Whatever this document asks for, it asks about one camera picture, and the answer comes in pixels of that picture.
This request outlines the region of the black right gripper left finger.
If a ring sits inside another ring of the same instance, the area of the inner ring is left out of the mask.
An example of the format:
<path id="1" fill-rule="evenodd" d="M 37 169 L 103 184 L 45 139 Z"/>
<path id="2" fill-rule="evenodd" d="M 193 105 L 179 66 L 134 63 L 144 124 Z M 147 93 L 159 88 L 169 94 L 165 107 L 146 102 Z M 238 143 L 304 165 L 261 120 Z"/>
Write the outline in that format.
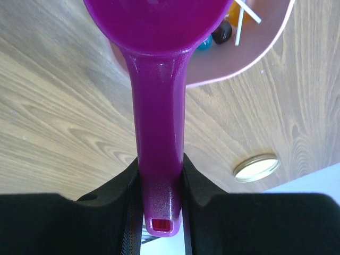
<path id="1" fill-rule="evenodd" d="M 134 160 L 75 201 L 56 193 L 1 195 L 1 254 L 139 254 L 142 217 Z"/>

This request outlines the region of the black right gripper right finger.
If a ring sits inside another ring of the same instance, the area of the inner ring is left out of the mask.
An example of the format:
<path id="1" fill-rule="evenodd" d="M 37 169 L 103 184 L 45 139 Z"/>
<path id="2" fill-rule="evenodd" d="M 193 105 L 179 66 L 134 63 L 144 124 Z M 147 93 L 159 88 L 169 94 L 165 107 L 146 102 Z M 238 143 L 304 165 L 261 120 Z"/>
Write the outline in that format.
<path id="1" fill-rule="evenodd" d="M 319 193 L 227 193 L 184 157 L 186 254 L 339 254 L 339 205 Z"/>

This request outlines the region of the magenta plastic scoop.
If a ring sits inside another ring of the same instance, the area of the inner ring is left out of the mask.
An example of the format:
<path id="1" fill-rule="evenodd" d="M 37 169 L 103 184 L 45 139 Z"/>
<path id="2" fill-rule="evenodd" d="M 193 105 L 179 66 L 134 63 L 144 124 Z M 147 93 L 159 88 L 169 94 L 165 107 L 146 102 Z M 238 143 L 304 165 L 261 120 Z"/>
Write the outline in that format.
<path id="1" fill-rule="evenodd" d="M 147 231 L 172 237 L 181 225 L 187 66 L 231 1 L 84 4 L 126 61 Z"/>

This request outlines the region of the pink tray of lollipops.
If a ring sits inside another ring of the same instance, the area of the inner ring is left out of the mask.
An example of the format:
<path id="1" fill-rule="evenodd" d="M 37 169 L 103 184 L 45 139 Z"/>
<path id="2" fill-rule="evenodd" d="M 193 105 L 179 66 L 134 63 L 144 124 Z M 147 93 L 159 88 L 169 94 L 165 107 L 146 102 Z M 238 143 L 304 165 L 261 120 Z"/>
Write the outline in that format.
<path id="1" fill-rule="evenodd" d="M 213 36 L 209 49 L 190 58 L 186 86 L 196 87 L 232 78 L 258 62 L 282 34 L 294 1 L 245 1 L 261 18 L 256 22 L 247 12 L 239 22 L 240 6 L 230 1 L 125 1 L 130 14 L 119 11 L 114 18 L 134 39 L 155 37 L 164 46 L 176 46 L 193 33 L 203 32 L 203 24 L 224 13 L 232 32 L 222 42 Z"/>

